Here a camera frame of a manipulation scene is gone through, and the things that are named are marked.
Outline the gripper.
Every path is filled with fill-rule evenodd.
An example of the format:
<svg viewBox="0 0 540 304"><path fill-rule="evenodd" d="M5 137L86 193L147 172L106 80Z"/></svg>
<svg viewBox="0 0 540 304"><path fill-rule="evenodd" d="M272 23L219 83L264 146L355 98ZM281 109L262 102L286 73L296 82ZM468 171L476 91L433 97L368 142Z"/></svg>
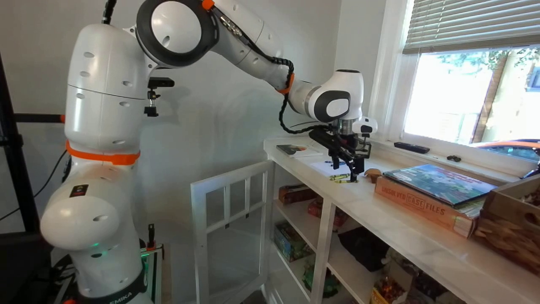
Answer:
<svg viewBox="0 0 540 304"><path fill-rule="evenodd" d="M372 144L367 142L367 138L360 138L359 135L334 134L337 142L337 149L330 151L332 168L339 169L340 160L343 160L350 169L350 182L357 182L358 176L365 171L365 159L369 159L372 153Z"/></svg>

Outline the small dark book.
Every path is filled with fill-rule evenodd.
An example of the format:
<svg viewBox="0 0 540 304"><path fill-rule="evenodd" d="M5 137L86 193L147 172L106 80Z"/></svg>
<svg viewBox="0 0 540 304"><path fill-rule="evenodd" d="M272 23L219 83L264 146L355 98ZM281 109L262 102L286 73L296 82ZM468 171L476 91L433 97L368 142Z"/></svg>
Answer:
<svg viewBox="0 0 540 304"><path fill-rule="evenodd" d="M311 146L297 146L293 144L277 145L276 148L291 158L322 156L322 152Z"/></svg>

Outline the brown box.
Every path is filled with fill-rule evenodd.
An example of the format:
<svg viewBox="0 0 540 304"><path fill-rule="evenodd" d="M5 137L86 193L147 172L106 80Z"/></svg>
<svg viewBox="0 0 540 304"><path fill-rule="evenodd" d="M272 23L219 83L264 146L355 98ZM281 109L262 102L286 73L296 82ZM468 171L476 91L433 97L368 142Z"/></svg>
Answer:
<svg viewBox="0 0 540 304"><path fill-rule="evenodd" d="M305 184L284 185L278 190L278 200L283 205L316 199L318 194Z"/></svg>

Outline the black remote control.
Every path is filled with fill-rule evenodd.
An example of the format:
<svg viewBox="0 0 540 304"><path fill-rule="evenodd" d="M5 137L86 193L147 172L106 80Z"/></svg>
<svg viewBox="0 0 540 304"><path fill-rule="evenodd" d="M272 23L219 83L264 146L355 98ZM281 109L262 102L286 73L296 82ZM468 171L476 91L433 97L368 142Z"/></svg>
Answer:
<svg viewBox="0 0 540 304"><path fill-rule="evenodd" d="M402 150L406 150L409 152L414 152L418 154L428 154L430 152L430 148L424 147L424 146L418 146L415 144L407 144L405 142L394 142L394 147Z"/></svg>

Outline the black bag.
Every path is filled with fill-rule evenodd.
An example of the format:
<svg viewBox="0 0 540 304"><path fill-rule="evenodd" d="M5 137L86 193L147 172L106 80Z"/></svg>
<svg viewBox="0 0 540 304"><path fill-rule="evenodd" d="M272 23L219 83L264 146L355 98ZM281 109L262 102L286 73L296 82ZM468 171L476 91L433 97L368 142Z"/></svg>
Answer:
<svg viewBox="0 0 540 304"><path fill-rule="evenodd" d="M382 260L390 246L365 227L358 227L338 234L343 248L368 271L375 272L383 268Z"/></svg>

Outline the orange game box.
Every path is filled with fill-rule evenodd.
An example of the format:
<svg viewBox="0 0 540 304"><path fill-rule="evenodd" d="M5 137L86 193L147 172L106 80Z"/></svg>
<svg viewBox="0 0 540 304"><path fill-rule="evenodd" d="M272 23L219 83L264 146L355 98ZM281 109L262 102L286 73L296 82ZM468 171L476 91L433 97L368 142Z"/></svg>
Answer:
<svg viewBox="0 0 540 304"><path fill-rule="evenodd" d="M453 208L434 198L380 176L375 192L391 202L468 239L478 225L485 198L466 202Z"/></svg>

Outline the blue-green puzzle box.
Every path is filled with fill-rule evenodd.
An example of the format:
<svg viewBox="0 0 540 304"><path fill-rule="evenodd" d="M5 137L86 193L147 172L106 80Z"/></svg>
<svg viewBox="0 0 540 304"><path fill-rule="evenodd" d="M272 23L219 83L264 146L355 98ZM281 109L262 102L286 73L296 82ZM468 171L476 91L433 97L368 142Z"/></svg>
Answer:
<svg viewBox="0 0 540 304"><path fill-rule="evenodd" d="M496 186L432 164L386 171L383 176L450 206L486 196Z"/></svg>

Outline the blue game box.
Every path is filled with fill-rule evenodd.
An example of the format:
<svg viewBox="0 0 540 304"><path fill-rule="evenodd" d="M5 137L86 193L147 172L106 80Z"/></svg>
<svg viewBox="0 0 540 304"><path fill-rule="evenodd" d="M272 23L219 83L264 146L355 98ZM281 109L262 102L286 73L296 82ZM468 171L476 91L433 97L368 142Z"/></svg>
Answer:
<svg viewBox="0 0 540 304"><path fill-rule="evenodd" d="M274 243L288 262L295 262L314 254L312 248L287 221L274 226Z"/></svg>

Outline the green toy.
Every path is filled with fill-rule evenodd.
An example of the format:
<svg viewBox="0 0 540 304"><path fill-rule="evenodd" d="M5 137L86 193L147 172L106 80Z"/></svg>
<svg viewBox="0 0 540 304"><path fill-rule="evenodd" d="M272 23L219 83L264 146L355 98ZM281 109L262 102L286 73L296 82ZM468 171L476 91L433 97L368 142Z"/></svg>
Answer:
<svg viewBox="0 0 540 304"><path fill-rule="evenodd" d="M312 262L307 262L303 266L302 282L304 287L309 292L312 291L313 287L314 270L315 265ZM323 288L323 299L328 299L335 296L340 290L340 285L340 281L336 278L336 276L329 269L326 269Z"/></svg>

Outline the window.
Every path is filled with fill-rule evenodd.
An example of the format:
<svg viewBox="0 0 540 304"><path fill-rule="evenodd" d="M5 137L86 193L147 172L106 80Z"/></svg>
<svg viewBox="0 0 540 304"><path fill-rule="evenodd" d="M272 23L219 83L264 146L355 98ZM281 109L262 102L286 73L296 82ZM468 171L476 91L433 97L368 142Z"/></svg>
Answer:
<svg viewBox="0 0 540 304"><path fill-rule="evenodd" d="M383 140L540 174L540 46L403 54L413 0L385 5L371 106Z"/></svg>

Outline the yellow box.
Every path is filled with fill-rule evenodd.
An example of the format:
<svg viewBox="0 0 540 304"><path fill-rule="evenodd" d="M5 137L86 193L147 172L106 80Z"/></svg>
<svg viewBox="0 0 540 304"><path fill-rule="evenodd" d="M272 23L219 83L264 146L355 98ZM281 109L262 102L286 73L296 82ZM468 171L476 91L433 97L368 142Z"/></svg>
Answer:
<svg viewBox="0 0 540 304"><path fill-rule="evenodd" d="M371 292L370 304L405 304L408 292L390 276L378 280Z"/></svg>

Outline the white cabinet door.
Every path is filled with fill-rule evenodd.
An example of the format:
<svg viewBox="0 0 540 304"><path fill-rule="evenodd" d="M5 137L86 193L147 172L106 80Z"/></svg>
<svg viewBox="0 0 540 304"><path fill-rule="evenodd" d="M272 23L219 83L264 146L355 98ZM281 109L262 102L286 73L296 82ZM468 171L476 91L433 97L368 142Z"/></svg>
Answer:
<svg viewBox="0 0 540 304"><path fill-rule="evenodd" d="M242 304L269 275L274 163L190 186L197 304Z"/></svg>

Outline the wooden crate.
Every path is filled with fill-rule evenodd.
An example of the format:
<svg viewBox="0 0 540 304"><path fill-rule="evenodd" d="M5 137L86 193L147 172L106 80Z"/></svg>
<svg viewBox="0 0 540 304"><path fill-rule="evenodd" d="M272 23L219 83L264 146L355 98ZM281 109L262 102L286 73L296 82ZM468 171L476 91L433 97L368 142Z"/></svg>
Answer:
<svg viewBox="0 0 540 304"><path fill-rule="evenodd" d="M472 239L540 277L540 174L492 189Z"/></svg>

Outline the window blind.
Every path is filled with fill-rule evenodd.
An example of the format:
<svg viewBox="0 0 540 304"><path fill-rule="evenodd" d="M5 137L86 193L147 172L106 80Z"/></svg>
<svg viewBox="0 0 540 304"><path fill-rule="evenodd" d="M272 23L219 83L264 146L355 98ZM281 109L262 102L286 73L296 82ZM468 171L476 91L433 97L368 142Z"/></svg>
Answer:
<svg viewBox="0 0 540 304"><path fill-rule="evenodd" d="M540 46L540 0L413 0L403 54Z"/></svg>

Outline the black stand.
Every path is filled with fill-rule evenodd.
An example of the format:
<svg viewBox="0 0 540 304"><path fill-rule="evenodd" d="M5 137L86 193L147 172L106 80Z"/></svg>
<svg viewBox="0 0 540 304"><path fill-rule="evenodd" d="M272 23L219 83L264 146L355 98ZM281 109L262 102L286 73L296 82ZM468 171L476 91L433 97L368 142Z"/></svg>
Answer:
<svg viewBox="0 0 540 304"><path fill-rule="evenodd" d="M15 214L15 212L19 212L25 231L27 233L38 233L39 216L37 207L35 206L35 198L49 185L62 158L66 155L66 151L62 152L39 191L34 193L23 153L24 140L19 132L18 123L63 124L65 123L65 116L60 114L15 113L8 88L5 67L0 54L0 148L5 153L6 163L18 203L18 208L0 217L0 221L7 219Z"/></svg>

